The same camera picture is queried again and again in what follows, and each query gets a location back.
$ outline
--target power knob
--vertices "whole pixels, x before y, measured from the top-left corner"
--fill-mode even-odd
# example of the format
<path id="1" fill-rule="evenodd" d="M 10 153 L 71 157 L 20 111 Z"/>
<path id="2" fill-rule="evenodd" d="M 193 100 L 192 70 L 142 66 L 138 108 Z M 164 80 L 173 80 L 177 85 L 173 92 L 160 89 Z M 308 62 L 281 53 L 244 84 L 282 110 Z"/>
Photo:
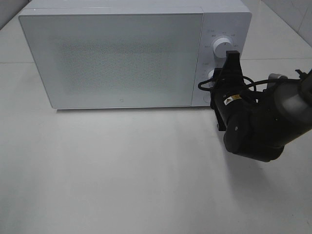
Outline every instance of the power knob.
<path id="1" fill-rule="evenodd" d="M 218 58 L 226 58 L 226 51 L 233 49 L 233 43 L 230 38 L 221 37 L 213 43 L 213 48 Z"/>

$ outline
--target white microwave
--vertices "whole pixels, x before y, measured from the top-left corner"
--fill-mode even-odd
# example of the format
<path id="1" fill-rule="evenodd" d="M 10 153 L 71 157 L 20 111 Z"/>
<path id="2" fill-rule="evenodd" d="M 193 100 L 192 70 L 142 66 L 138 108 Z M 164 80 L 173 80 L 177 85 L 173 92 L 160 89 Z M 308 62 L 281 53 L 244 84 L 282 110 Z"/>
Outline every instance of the white microwave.
<path id="1" fill-rule="evenodd" d="M 209 106 L 197 85 L 242 52 L 240 0 L 32 0 L 19 20 L 56 109 Z"/>

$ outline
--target microwave knob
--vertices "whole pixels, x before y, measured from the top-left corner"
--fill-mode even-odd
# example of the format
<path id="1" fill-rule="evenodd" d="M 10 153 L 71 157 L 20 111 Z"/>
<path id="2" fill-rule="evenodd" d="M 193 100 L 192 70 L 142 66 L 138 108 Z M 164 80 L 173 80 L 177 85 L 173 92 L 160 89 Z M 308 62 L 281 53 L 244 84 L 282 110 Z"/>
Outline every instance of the microwave knob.
<path id="1" fill-rule="evenodd" d="M 226 58 L 226 51 L 233 49 L 232 40 L 227 37 L 221 37 L 213 43 L 214 54 L 218 58 Z"/>

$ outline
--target warning label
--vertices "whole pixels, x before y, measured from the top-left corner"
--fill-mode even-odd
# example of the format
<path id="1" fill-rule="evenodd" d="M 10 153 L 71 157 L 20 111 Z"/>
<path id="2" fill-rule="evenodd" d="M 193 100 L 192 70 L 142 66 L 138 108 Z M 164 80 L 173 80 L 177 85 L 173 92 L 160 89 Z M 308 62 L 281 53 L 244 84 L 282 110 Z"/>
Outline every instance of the warning label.
<path id="1" fill-rule="evenodd" d="M 227 98 L 224 100 L 224 105 L 228 105 L 228 104 L 231 103 L 232 101 L 235 101 L 235 100 L 238 100 L 238 99 L 242 99 L 242 98 L 240 97 L 239 94 L 229 96 L 229 97 L 227 97 Z"/>

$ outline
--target microwave control panel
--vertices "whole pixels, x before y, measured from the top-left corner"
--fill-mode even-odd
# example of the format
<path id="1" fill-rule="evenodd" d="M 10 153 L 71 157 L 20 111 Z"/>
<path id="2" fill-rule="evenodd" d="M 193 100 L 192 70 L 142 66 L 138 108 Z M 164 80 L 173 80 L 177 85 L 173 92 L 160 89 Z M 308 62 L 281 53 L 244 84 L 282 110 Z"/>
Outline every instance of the microwave control panel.
<path id="1" fill-rule="evenodd" d="M 212 77 L 215 68 L 223 66 L 226 51 L 242 53 L 251 13 L 205 13 L 199 44 L 192 106 L 209 106 L 210 93 L 199 90 L 197 85 Z"/>

